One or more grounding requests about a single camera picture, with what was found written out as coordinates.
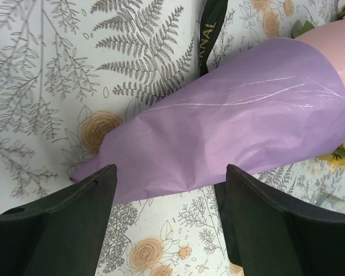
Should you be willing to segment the pink and purple wrapping paper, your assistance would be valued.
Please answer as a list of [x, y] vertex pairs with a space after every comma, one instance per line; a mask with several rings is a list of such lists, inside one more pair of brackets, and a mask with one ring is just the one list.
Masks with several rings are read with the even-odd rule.
[[117, 167], [118, 203], [181, 193], [321, 156], [345, 138], [345, 19], [274, 38], [109, 132], [71, 175]]

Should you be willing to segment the orange-pink flower stem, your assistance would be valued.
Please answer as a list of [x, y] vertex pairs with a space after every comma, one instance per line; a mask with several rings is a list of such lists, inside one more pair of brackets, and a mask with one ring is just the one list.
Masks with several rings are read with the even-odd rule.
[[315, 26], [308, 20], [305, 20], [304, 23], [302, 23], [300, 20], [297, 20], [293, 24], [292, 31], [291, 31], [291, 38], [295, 39], [296, 37], [303, 35], [304, 33], [314, 28]]

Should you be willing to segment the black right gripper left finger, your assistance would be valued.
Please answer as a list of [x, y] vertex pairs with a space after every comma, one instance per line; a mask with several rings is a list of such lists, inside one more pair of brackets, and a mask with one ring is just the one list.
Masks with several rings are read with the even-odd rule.
[[108, 165], [0, 214], [0, 275], [94, 275], [116, 185]]

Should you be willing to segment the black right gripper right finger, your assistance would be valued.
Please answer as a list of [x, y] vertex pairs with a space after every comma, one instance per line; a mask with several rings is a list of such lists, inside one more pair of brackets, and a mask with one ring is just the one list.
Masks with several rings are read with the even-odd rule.
[[345, 214], [227, 166], [215, 185], [229, 261], [245, 275], [345, 275]]

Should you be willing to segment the black ribbon gold lettering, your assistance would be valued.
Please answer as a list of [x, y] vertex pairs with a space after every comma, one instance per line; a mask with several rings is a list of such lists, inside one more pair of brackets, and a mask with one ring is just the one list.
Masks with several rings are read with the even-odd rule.
[[216, 43], [227, 12], [228, 0], [208, 0], [200, 21], [199, 67], [200, 76], [208, 73], [208, 57]]

